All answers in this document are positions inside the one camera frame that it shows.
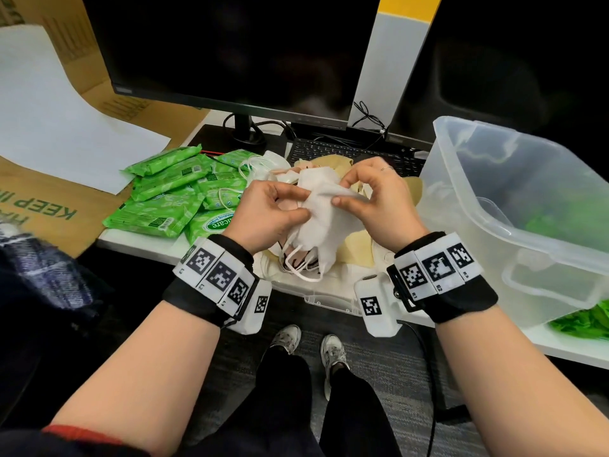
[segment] hand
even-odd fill
[[[292,199],[302,202],[310,193],[291,184],[254,181],[243,192],[239,207],[223,235],[251,254],[266,250],[294,226],[311,217],[311,212],[306,208],[283,211],[275,201]]]
[[[399,252],[429,234],[412,203],[408,185],[381,157],[356,163],[340,185],[350,188],[358,181],[372,188],[369,203],[352,197],[335,197],[332,204],[357,216],[379,245]]]

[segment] white sheet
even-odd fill
[[[0,156],[118,194],[133,178],[120,170],[161,152],[169,139],[87,104],[42,27],[0,29]]]

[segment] cardboard box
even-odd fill
[[[99,52],[82,0],[0,0],[0,28],[42,25],[73,87],[106,115],[171,137],[180,145],[209,112],[118,96]],[[20,167],[0,157],[0,216],[78,256],[100,235],[102,220],[129,197],[98,191]]]

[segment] plaid fabric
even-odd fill
[[[0,222],[0,253],[42,301],[60,309],[93,304],[107,286],[57,247]]]

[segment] black pants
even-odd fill
[[[258,368],[254,390],[217,433],[199,445],[210,454],[223,450],[227,455],[320,456],[321,448],[325,457],[400,456],[383,406],[368,382],[341,368],[331,384],[317,445],[311,432],[309,366],[283,348],[271,348]],[[234,448],[236,441],[247,442],[247,450]]]

